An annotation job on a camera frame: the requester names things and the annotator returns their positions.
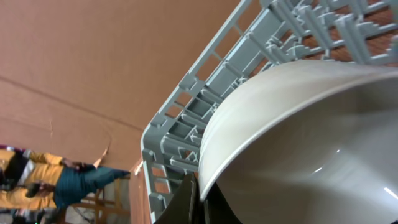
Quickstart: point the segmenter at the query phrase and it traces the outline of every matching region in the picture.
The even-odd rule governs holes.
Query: brown wall
[[[110,145],[104,163],[130,168],[143,129],[238,2],[0,1],[0,142],[85,162]]]

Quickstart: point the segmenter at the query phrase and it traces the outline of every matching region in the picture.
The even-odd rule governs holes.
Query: yellow shirt
[[[0,167],[5,170],[9,161],[14,156],[13,151],[0,151]],[[60,164],[62,157],[47,153],[31,152],[29,159],[34,162],[34,169],[26,178],[24,185],[42,181],[56,185],[61,176],[63,166]],[[54,194],[46,197],[27,198],[27,189],[16,187],[12,191],[1,191],[0,207],[2,208],[24,208],[29,210],[40,210],[43,208],[55,208]]]

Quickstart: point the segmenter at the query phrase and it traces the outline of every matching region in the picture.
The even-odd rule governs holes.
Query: blue jeans
[[[86,172],[78,172],[65,167],[55,186],[54,202],[57,208],[66,208],[80,203],[89,193],[95,193],[114,180],[130,174],[127,171],[109,167],[89,167]]]

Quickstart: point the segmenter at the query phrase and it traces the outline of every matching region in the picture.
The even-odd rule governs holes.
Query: gray dish rack
[[[200,144],[206,124],[218,105],[244,83],[249,75],[264,61],[261,71],[282,63],[299,60],[309,55],[322,54],[322,60],[332,60],[330,51],[346,47],[352,63],[384,65],[397,62],[397,38],[391,40],[391,48],[383,54],[371,55],[366,38],[383,35],[398,29],[398,1],[383,0],[368,4],[367,0],[319,0],[312,7],[312,0],[260,0],[262,10],[245,31],[239,31],[240,39],[225,57],[215,49],[228,31],[237,28],[237,20],[251,0],[242,0],[213,37],[197,61],[182,78],[160,110],[146,127],[141,139],[141,151],[152,223],[166,209],[185,174],[198,171]],[[334,11],[349,7],[350,14]],[[394,22],[380,26],[363,20],[366,14],[389,7]],[[333,40],[328,32],[335,27],[341,37]],[[292,34],[284,42],[282,36]],[[302,40],[313,36],[319,46],[310,48]],[[207,80],[196,74],[210,55],[220,59]],[[183,105],[178,98],[186,95],[190,100]],[[175,117],[167,112],[171,107],[180,112]],[[155,174],[161,170],[163,175]],[[166,185],[169,192],[157,190],[157,183]]]

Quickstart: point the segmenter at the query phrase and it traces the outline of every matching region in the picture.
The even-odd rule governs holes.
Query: person
[[[0,150],[0,205],[29,210],[66,208],[129,174],[48,153],[8,148]],[[33,197],[27,196],[30,184],[40,185]]]

